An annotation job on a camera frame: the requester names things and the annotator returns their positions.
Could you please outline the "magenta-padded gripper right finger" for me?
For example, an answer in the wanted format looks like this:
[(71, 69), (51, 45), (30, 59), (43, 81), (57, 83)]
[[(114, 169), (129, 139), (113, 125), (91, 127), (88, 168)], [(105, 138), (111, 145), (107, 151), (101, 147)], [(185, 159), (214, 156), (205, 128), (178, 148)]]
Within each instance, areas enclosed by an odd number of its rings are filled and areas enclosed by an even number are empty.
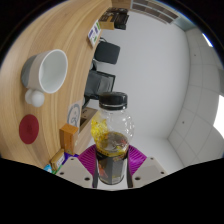
[(154, 157), (147, 157), (137, 148), (129, 146), (127, 186), (140, 188), (165, 177), (167, 172)]

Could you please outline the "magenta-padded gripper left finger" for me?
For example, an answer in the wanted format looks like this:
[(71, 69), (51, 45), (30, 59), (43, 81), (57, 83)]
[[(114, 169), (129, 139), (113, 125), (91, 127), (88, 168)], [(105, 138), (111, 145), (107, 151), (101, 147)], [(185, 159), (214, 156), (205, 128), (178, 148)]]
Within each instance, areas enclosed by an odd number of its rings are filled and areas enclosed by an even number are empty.
[(84, 188), (96, 188), (98, 171), (95, 146), (90, 146), (78, 157), (69, 157), (57, 172), (57, 176)]

